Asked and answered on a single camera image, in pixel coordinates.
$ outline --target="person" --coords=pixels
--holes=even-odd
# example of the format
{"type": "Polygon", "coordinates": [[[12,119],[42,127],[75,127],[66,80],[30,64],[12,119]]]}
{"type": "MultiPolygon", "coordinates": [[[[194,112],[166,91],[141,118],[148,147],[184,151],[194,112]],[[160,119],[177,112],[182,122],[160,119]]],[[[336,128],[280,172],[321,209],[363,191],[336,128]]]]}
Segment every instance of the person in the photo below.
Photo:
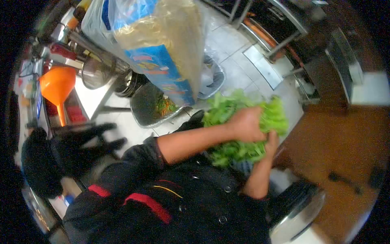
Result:
{"type": "Polygon", "coordinates": [[[71,243],[270,243],[267,192],[278,135],[260,131],[261,113],[245,108],[207,128],[195,114],[178,131],[128,149],[67,209],[71,243]],[[201,153],[232,140],[267,140],[243,185],[201,153]]]}
{"type": "Polygon", "coordinates": [[[116,124],[92,126],[83,131],[58,134],[50,140],[42,127],[35,128],[21,150],[21,172],[27,184],[41,198],[66,195],[63,177],[79,178],[88,172],[97,158],[120,149],[126,139],[81,148],[95,136],[116,128],[116,124]]]}

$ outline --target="metal rack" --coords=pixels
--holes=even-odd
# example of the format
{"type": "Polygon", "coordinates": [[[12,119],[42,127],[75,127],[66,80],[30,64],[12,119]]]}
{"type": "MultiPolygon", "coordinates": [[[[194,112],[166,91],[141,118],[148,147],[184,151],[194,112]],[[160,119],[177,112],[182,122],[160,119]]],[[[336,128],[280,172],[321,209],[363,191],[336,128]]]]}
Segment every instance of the metal rack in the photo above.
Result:
{"type": "Polygon", "coordinates": [[[245,6],[245,9],[240,17],[240,19],[238,20],[237,24],[236,24],[236,28],[238,29],[240,26],[244,26],[246,27],[246,29],[248,29],[250,31],[250,33],[257,39],[260,41],[260,43],[263,45],[263,47],[268,51],[268,53],[265,55],[267,58],[271,57],[272,55],[274,55],[275,53],[277,53],[280,49],[282,49],[286,44],[288,44],[290,41],[292,41],[293,39],[296,39],[302,35],[306,35],[308,33],[308,29],[306,26],[303,25],[303,23],[301,23],[301,21],[299,19],[296,18],[296,16],[288,9],[286,8],[283,4],[281,4],[278,0],[268,0],[268,2],[270,2],[271,4],[273,4],[275,7],[277,7],[278,9],[280,9],[285,15],[286,17],[294,24],[294,26],[297,28],[297,31],[294,32],[291,36],[289,36],[288,38],[286,38],[285,40],[283,40],[281,43],[279,43],[275,48],[272,48],[272,49],[269,49],[267,47],[267,45],[264,43],[264,41],[259,37],[257,36],[253,31],[251,31],[244,23],[244,19],[246,17],[246,15],[248,14],[248,11],[250,10],[252,4],[253,4],[254,0],[249,0],[248,3],[246,4],[245,6]]]}
{"type": "Polygon", "coordinates": [[[216,5],[212,0],[202,0],[202,1],[210,4],[211,6],[215,7],[216,9],[218,9],[219,11],[221,11],[222,13],[227,15],[229,17],[229,23],[233,22],[234,15],[236,14],[237,9],[238,9],[238,5],[241,2],[241,0],[236,0],[236,2],[234,3],[234,6],[233,6],[232,12],[229,13],[228,11],[221,8],[220,6],[216,5]]]}

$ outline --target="metal table leg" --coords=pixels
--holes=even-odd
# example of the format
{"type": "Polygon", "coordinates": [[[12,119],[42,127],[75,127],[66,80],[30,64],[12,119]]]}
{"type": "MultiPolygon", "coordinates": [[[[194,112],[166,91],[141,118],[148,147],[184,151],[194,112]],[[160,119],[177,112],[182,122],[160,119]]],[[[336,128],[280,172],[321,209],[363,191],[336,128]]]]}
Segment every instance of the metal table leg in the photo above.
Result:
{"type": "Polygon", "coordinates": [[[230,13],[230,18],[229,18],[229,24],[233,22],[233,18],[237,12],[238,5],[240,5],[241,0],[236,0],[236,3],[233,6],[232,12],[230,13]]]}
{"type": "Polygon", "coordinates": [[[287,37],[286,39],[284,39],[281,43],[279,43],[275,48],[273,48],[269,53],[266,53],[264,54],[264,57],[266,58],[269,58],[270,56],[274,55],[275,53],[277,53],[282,47],[284,47],[286,44],[288,44],[290,41],[292,41],[294,38],[296,38],[297,36],[299,36],[301,34],[301,32],[299,32],[298,30],[296,32],[294,32],[294,34],[292,34],[291,36],[287,37]]]}
{"type": "Polygon", "coordinates": [[[298,69],[294,69],[294,70],[290,71],[290,73],[288,73],[287,75],[284,75],[283,78],[289,77],[290,75],[293,75],[293,74],[296,74],[296,73],[299,73],[302,71],[304,71],[304,69],[302,67],[300,67],[298,69]]]}
{"type": "Polygon", "coordinates": [[[238,20],[237,24],[236,24],[236,29],[238,29],[240,26],[241,26],[241,23],[244,21],[250,7],[252,6],[254,0],[249,0],[248,3],[246,4],[246,7],[244,9],[244,12],[242,13],[240,19],[238,20]]]}

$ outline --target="white tile floor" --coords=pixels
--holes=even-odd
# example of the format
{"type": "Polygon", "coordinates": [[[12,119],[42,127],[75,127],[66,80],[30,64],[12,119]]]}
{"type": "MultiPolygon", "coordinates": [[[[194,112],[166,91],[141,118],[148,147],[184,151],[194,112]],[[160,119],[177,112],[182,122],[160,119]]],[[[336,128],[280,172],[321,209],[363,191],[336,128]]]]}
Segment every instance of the white tile floor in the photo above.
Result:
{"type": "MultiPolygon", "coordinates": [[[[279,95],[286,110],[290,121],[290,131],[296,125],[303,115],[301,106],[298,103],[298,94],[295,92],[293,85],[288,80],[283,80],[283,75],[292,69],[291,63],[287,58],[278,60],[275,64],[261,65],[260,62],[267,62],[264,57],[264,51],[259,45],[256,45],[243,29],[236,30],[230,24],[227,24],[227,17],[219,13],[216,9],[201,3],[202,11],[205,14],[208,23],[208,34],[206,37],[206,51],[221,64],[226,72],[226,81],[221,92],[228,95],[237,88],[244,89],[245,93],[254,100],[268,99],[271,95],[279,95]],[[259,72],[272,72],[271,79],[278,80],[273,90],[264,76],[259,72]]],[[[110,106],[129,106],[129,100],[118,98],[112,95],[107,101],[110,106]]],[[[200,109],[207,109],[208,103],[204,100],[198,101],[193,108],[186,108],[181,114],[171,121],[165,122],[157,128],[142,129],[135,122],[133,115],[129,112],[100,114],[96,118],[98,124],[105,122],[117,123],[116,130],[105,132],[107,140],[112,141],[120,137],[126,137],[128,143],[118,151],[117,154],[122,156],[123,153],[131,146],[141,144],[144,139],[154,134],[154,136],[165,135],[178,129],[180,125],[189,120],[200,109]]]]}

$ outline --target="hand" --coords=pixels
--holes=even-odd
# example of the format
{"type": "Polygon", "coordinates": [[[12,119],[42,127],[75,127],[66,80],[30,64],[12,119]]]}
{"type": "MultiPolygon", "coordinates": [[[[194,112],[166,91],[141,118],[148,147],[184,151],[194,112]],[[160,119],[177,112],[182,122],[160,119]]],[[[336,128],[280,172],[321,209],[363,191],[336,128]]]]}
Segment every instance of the hand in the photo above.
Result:
{"type": "Polygon", "coordinates": [[[268,133],[268,141],[264,147],[266,150],[266,157],[272,160],[279,147],[279,136],[275,130],[271,130],[268,133]]]}
{"type": "Polygon", "coordinates": [[[241,109],[225,124],[234,139],[242,142],[265,141],[267,136],[260,131],[259,122],[263,110],[260,107],[241,109]]]}
{"type": "Polygon", "coordinates": [[[257,164],[242,189],[245,195],[254,199],[261,199],[268,193],[269,174],[272,168],[272,159],[279,146],[279,137],[276,131],[271,130],[268,133],[268,141],[265,145],[266,156],[257,164]]]}

